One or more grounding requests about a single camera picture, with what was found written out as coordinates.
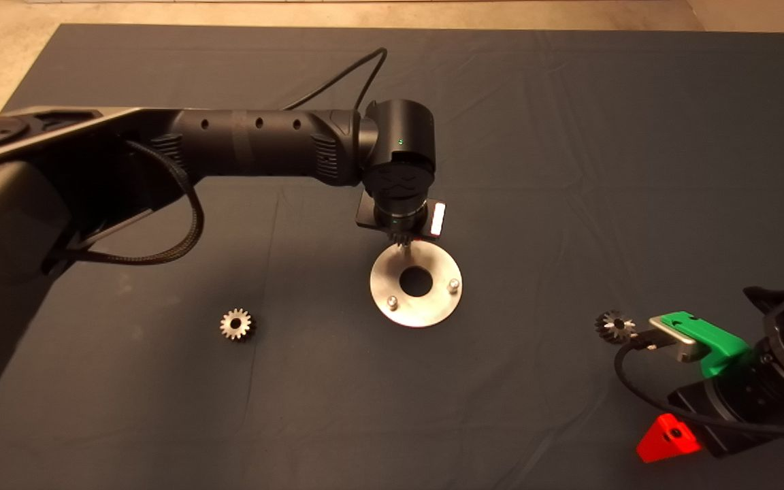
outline spur gear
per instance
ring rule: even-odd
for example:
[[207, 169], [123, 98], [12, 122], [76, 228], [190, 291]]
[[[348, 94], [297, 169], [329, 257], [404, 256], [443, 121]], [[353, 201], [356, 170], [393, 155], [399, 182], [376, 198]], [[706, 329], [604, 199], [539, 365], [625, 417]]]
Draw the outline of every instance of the spur gear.
[[610, 344], [623, 344], [632, 337], [637, 337], [637, 325], [634, 320], [618, 310], [610, 310], [595, 320], [595, 331]]
[[229, 340], [242, 340], [252, 333], [252, 317], [242, 308], [229, 311], [220, 322], [220, 331]]

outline concrete floor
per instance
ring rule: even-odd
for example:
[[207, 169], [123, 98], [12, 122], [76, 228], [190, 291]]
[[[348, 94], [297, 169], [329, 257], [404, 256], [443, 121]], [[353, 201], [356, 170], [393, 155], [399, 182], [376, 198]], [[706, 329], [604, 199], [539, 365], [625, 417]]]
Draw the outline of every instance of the concrete floor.
[[784, 31], [784, 0], [429, 3], [24, 3], [0, 0], [0, 109], [62, 22]]

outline metal gear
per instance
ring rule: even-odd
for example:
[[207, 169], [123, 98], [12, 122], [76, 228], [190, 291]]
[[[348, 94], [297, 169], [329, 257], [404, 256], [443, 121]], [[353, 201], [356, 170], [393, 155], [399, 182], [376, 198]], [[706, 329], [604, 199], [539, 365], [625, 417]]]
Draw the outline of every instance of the metal gear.
[[634, 320], [618, 310], [610, 310], [595, 320], [595, 331], [610, 344], [623, 344], [632, 337], [637, 337], [637, 325]]
[[392, 242], [395, 242], [395, 245], [401, 245], [402, 247], [410, 247], [410, 243], [413, 242], [413, 235], [411, 235], [410, 233], [389, 232], [389, 239]]
[[224, 314], [220, 322], [220, 331], [223, 337], [238, 341], [252, 333], [252, 317], [242, 308]]

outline metal disc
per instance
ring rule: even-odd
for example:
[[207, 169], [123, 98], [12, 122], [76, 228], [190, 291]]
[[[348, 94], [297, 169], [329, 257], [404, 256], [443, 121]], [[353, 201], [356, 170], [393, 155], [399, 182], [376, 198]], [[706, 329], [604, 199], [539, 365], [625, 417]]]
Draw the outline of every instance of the metal disc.
[[[431, 276], [431, 289], [422, 297], [412, 297], [401, 287], [401, 274], [411, 267], [422, 267]], [[443, 248], [429, 242], [392, 245], [371, 269], [371, 295], [377, 308], [406, 327], [429, 327], [444, 320], [457, 307], [461, 288], [458, 264]]]

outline red plastic part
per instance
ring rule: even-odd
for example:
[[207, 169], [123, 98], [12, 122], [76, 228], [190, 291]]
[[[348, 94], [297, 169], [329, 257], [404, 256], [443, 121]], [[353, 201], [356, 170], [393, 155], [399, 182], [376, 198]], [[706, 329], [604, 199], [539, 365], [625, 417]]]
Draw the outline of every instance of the red plastic part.
[[670, 413], [659, 415], [640, 444], [637, 444], [637, 453], [644, 463], [698, 451], [700, 443], [691, 429]]

